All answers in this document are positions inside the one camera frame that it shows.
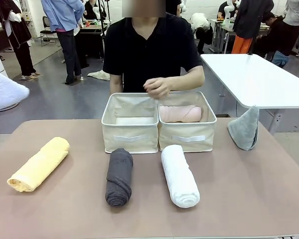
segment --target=shirt collar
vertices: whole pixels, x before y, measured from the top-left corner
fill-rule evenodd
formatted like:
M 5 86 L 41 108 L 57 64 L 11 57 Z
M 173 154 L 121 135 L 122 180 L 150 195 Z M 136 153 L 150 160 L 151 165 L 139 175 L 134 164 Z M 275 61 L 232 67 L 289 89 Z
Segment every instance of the shirt collar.
M 135 31 L 131 17 L 127 17 L 125 21 L 125 35 L 127 37 L 132 37 L 133 35 L 137 34 Z M 166 34 L 166 18 L 165 17 L 160 17 L 158 19 L 157 25 L 152 33 L 153 34 L 158 34 L 158 35 L 165 35 Z

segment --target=gray folded towel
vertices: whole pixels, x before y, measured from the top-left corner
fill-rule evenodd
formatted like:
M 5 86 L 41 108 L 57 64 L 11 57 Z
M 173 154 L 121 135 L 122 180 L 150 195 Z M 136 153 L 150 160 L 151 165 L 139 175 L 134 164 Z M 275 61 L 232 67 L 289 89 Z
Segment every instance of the gray folded towel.
M 105 199 L 112 207 L 124 206 L 131 196 L 131 170 L 133 157 L 123 148 L 110 155 Z
M 240 118 L 228 124 L 228 131 L 235 144 L 243 149 L 252 149 L 258 139 L 259 108 L 253 106 Z

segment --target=pink rolled towel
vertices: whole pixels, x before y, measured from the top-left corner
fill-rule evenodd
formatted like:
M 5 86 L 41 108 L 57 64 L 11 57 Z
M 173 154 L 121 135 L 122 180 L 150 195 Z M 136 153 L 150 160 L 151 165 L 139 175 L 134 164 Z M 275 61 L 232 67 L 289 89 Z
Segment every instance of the pink rolled towel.
M 163 122 L 199 122 L 202 110 L 198 106 L 159 106 Z

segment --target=gray shirt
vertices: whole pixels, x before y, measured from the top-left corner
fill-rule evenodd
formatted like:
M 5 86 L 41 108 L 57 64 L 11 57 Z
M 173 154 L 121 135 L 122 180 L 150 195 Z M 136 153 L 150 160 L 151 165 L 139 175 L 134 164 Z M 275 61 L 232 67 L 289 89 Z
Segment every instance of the gray shirt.
M 286 11 L 283 21 L 291 26 L 299 26 L 299 0 L 287 0 Z

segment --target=yellow rolled towel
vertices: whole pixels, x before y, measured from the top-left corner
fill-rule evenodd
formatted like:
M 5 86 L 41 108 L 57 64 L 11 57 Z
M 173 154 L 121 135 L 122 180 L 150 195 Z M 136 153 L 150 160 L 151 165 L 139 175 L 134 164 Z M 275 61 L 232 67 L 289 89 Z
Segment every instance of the yellow rolled towel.
M 65 139 L 51 139 L 16 171 L 7 183 L 19 192 L 34 191 L 68 155 L 69 149 L 70 145 Z

